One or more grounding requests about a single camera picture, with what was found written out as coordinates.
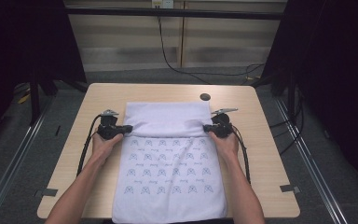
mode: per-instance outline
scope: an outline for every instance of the white towel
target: white towel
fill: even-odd
[[[128,103],[113,204],[115,223],[172,223],[225,217],[226,197],[209,104]]]

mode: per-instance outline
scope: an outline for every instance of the human arm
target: human arm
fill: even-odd
[[[218,138],[213,132],[209,135],[214,140],[218,154],[225,161],[231,181],[234,223],[265,223],[263,209],[255,192],[247,181],[238,160],[239,142],[234,133],[227,138]]]
[[[102,165],[112,152],[113,146],[122,138],[123,134],[121,133],[110,140],[103,140],[97,133],[92,136],[92,155],[74,183],[56,202],[48,215],[46,223],[69,224],[80,221],[83,209]]]

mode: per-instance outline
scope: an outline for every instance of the table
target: table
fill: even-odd
[[[289,185],[282,160],[272,138],[255,89],[245,86],[173,85],[173,84],[107,84],[95,83],[89,90],[76,116],[75,123],[49,181],[48,189],[57,189],[55,197],[44,196],[37,210],[46,218],[52,206],[76,178],[78,161],[86,141],[92,120],[106,109],[119,113],[117,125],[121,125],[127,102],[194,102],[200,95],[211,95],[211,111],[236,107],[230,112],[231,122],[239,129],[247,147],[252,186],[259,198],[265,217],[297,217],[299,208],[292,191],[282,192],[280,186]],[[116,191],[121,144],[117,144],[101,170],[93,192],[86,204],[83,217],[111,218]],[[90,156],[89,146],[86,160]],[[243,155],[240,162],[244,170]],[[230,182],[227,169],[220,162],[223,183],[227,195],[227,217],[232,217],[229,196]]]

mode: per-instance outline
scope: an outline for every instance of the wire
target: wire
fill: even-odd
[[[231,123],[226,123],[223,120],[217,118],[218,122],[223,124],[225,127],[228,127],[232,133],[234,133],[234,135],[237,137],[238,142],[240,143],[241,149],[242,149],[242,153],[243,153],[243,161],[245,163],[245,176],[246,179],[248,180],[249,184],[251,184],[251,174],[249,171],[249,160],[248,160],[248,153],[246,151],[246,146],[243,143],[243,139],[242,139],[242,135],[240,133],[240,130],[238,130],[234,125],[232,125]]]
[[[246,179],[248,180],[249,184],[251,184],[251,174],[249,171],[249,160],[248,160],[248,153],[246,151],[246,146],[243,143],[243,139],[242,139],[242,135],[241,135],[240,131],[234,125],[232,125],[232,127],[231,127],[231,131],[235,134],[235,136],[237,137],[237,139],[241,145],[241,149],[242,149],[242,153],[243,153],[243,160],[245,162]]]
[[[284,135],[284,134],[286,134],[286,133],[288,133],[288,132],[289,132],[289,130],[286,130],[286,131],[284,131],[284,132],[282,132],[282,133],[278,133],[277,135],[274,135],[273,138],[277,138],[277,137],[279,137],[279,136],[281,136],[281,135]]]
[[[210,83],[208,81],[205,81],[205,80],[203,80],[200,77],[197,77],[195,75],[225,76],[225,77],[239,77],[239,76],[246,75],[245,81],[241,83],[241,85],[243,85],[249,79],[249,74],[250,73],[252,73],[255,69],[259,68],[260,66],[265,65],[265,63],[250,64],[250,65],[246,66],[245,72],[241,72],[241,73],[238,73],[238,74],[222,74],[222,73],[206,73],[206,72],[192,72],[192,73],[190,73],[190,72],[180,71],[180,70],[177,70],[177,69],[173,68],[170,65],[170,63],[168,63],[167,56],[166,56],[166,53],[165,53],[165,48],[164,48],[164,41],[163,41],[163,38],[162,38],[161,17],[158,17],[158,30],[159,30],[159,37],[160,37],[160,40],[161,40],[162,54],[164,56],[165,63],[168,65],[168,67],[170,67],[173,71],[175,71],[177,73],[192,76],[192,77],[198,79],[199,81],[204,82],[204,83],[209,84],[209,85],[212,85],[212,83]],[[255,66],[255,68],[250,70],[250,71],[248,71],[249,67],[251,67],[251,66]]]
[[[89,135],[87,136],[86,143],[84,144],[83,151],[80,156],[80,161],[79,161],[79,165],[77,167],[76,176],[80,175],[81,171],[83,170],[83,163],[84,163],[84,159],[86,158],[87,148],[89,147],[91,137],[94,135],[94,133],[91,134],[92,130],[94,129],[94,123],[97,120],[97,118],[99,118],[100,116],[101,115],[98,115],[97,117],[95,117],[95,119],[91,123],[91,127],[89,128]]]
[[[298,103],[297,103],[297,109],[296,109],[296,113],[295,113],[295,118],[297,118],[298,114],[301,112],[302,110],[302,97],[300,97],[300,93],[298,93]],[[272,125],[269,125],[270,129],[271,128],[276,128],[276,127],[279,127],[287,122],[289,122],[290,120],[286,119],[282,122],[279,122],[279,123],[276,123],[276,124],[272,124]]]
[[[300,105],[300,111],[301,111],[301,128],[298,131],[298,134],[296,134],[295,139],[293,139],[292,143],[289,144],[284,150],[282,150],[279,154],[282,155],[284,152],[286,152],[296,141],[297,138],[301,135],[303,128],[304,128],[304,109],[303,109],[303,99],[302,96],[298,93],[298,103]]]

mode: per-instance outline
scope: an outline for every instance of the forearm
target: forearm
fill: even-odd
[[[100,169],[101,162],[91,158],[74,183],[54,205],[46,223],[78,223]]]
[[[265,223],[263,209],[237,158],[227,160],[234,223]]]

